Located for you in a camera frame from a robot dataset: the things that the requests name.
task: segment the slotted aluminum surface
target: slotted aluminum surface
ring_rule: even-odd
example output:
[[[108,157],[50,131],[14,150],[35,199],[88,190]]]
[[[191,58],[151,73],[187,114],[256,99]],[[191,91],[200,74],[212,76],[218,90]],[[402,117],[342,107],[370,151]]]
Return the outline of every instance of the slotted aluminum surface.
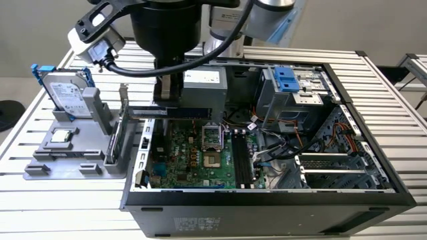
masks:
[[[202,54],[198,47],[192,55]],[[353,51],[247,47],[246,57],[330,63],[362,113],[370,130],[410,188],[418,207],[359,232],[351,240],[421,240],[427,238],[427,131],[409,103],[371,61]],[[118,65],[151,69],[154,57],[135,42],[119,52]],[[62,65],[86,63],[66,56]],[[131,104],[147,105],[154,78],[138,79],[92,71],[100,98],[110,108],[120,105],[119,85],[128,84]],[[12,133],[0,146],[0,235],[7,239],[144,239],[128,212],[119,211],[124,179],[26,181],[23,172],[43,141],[54,115],[52,102],[40,91]]]

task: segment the ram slot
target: ram slot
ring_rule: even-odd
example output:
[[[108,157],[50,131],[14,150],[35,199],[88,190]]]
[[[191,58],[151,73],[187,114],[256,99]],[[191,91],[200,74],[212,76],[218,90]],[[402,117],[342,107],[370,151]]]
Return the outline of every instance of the ram slot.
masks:
[[[234,133],[231,136],[235,184],[238,188],[250,188],[252,184],[251,162],[246,135]]]

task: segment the green circuit board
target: green circuit board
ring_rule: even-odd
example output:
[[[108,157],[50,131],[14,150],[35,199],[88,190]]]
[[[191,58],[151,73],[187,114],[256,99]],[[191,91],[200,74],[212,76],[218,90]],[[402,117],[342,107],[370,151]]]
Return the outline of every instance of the green circuit board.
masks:
[[[248,134],[246,137],[248,151],[256,146],[256,136]],[[223,135],[223,149],[220,152],[202,150],[202,133],[192,132],[178,126],[171,132],[170,158],[167,162],[154,163],[151,178],[155,188],[212,188],[235,189],[235,165],[232,153],[232,141],[230,132]],[[266,188],[264,176],[254,182],[254,188]]]

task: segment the white label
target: white label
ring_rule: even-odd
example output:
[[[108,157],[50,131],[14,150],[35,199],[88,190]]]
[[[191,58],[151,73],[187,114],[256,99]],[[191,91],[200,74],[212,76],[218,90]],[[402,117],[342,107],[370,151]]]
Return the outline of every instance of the white label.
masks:
[[[254,128],[256,128],[256,124],[252,122],[252,123],[247,126],[247,128],[248,128],[250,130],[252,130]]]
[[[202,84],[219,84],[220,72],[219,71],[198,71],[198,70],[186,71],[184,82],[202,83]]]
[[[178,231],[216,231],[220,221],[220,217],[174,217]]]
[[[66,153],[51,153],[52,157],[67,157]]]
[[[64,111],[72,116],[91,117],[91,112],[80,93],[79,87],[72,83],[52,82],[51,88]]]
[[[256,120],[259,119],[259,117],[256,116],[256,115],[254,115],[252,117],[251,117],[251,121],[255,123],[256,122]]]
[[[140,115],[168,115],[167,110],[134,110],[134,114]]]

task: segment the motherboard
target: motherboard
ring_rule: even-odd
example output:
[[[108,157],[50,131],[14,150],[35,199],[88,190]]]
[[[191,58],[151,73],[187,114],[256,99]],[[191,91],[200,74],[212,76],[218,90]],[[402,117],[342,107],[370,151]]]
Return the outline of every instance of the motherboard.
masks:
[[[162,189],[235,189],[266,188],[263,173],[254,170],[251,156],[258,151],[258,139],[254,133],[243,135],[244,149],[234,149],[235,132],[220,126],[182,127],[171,129],[168,159],[155,162],[152,166],[151,185]],[[244,151],[240,161],[235,158]],[[242,175],[240,166],[250,169],[247,186],[236,181]]]

